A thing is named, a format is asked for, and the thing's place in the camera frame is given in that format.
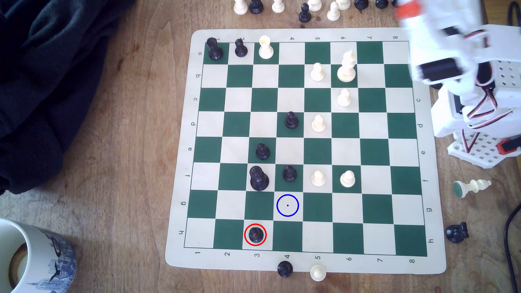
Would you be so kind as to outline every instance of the white pawn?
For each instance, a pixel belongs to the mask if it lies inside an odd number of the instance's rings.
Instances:
[[[320,170],[316,170],[313,175],[311,175],[311,183],[313,183],[314,186],[322,186],[324,183],[326,183],[326,177],[324,176],[324,173]]]
[[[281,13],[284,11],[284,3],[282,0],[275,0],[273,5],[271,6],[271,10],[275,13]]]
[[[314,81],[321,81],[324,78],[324,71],[322,70],[322,64],[313,64],[313,70],[311,70],[311,79]]]
[[[235,5],[233,6],[233,11],[235,11],[238,15],[243,15],[248,12],[248,5],[244,0],[235,0]]]
[[[327,19],[331,21],[337,21],[340,18],[340,12],[338,12],[338,3],[331,2],[330,10],[327,12]]]
[[[262,59],[270,59],[273,56],[273,47],[270,45],[271,40],[267,35],[263,35],[259,39],[260,49],[259,56]]]

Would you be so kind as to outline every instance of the coffee mug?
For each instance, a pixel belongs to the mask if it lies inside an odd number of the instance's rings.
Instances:
[[[1,293],[65,293],[75,273],[76,254],[63,236],[0,218]]]

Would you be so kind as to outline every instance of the white chess piece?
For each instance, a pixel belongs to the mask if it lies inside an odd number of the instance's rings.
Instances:
[[[314,81],[321,81],[324,78],[324,71],[322,70],[322,64],[313,64],[313,70],[311,70],[311,79]]]
[[[273,56],[273,47],[271,47],[271,40],[267,35],[263,35],[259,39],[260,49],[259,56],[262,59],[270,59]]]
[[[316,264],[311,267],[309,274],[311,275],[311,279],[320,282],[326,278],[326,269],[323,266]]]
[[[284,11],[284,3],[282,0],[275,0],[273,5],[271,6],[271,10],[275,13],[281,13]]]
[[[246,12],[248,12],[248,5],[246,5],[246,2],[244,2],[244,0],[235,0],[233,11],[238,15],[243,15]]]
[[[326,176],[324,176],[322,171],[316,170],[313,175],[311,175],[311,183],[313,183],[314,186],[322,186],[326,183]]]
[[[333,1],[327,12],[327,19],[331,21],[337,21],[340,18],[340,12],[338,12],[338,3]]]
[[[324,117],[320,114],[315,116],[315,119],[313,119],[313,122],[311,122],[311,128],[316,132],[324,131],[324,129],[326,129]]]

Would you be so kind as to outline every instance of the black fabric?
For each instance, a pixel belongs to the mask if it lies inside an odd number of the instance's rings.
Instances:
[[[0,194],[62,167],[134,0],[0,0]]]

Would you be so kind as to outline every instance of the wood grain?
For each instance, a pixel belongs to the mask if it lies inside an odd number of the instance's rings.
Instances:
[[[470,238],[446,242],[440,275],[308,273],[283,279],[276,272],[191,270],[168,266],[165,245],[191,34],[198,29],[299,28],[301,2],[271,2],[254,16],[238,16],[231,0],[138,0],[112,38],[100,87],[62,173],[42,188],[0,197],[0,217],[61,233],[77,248],[78,272],[69,292],[509,292],[503,225],[521,201],[516,161],[483,170],[448,156],[450,138],[436,140],[444,225],[467,221]],[[327,0],[306,28],[396,26],[392,9],[341,12],[328,21]],[[489,0],[489,22],[503,0]],[[464,200],[452,182],[492,180]],[[510,242],[518,271],[521,219]]]

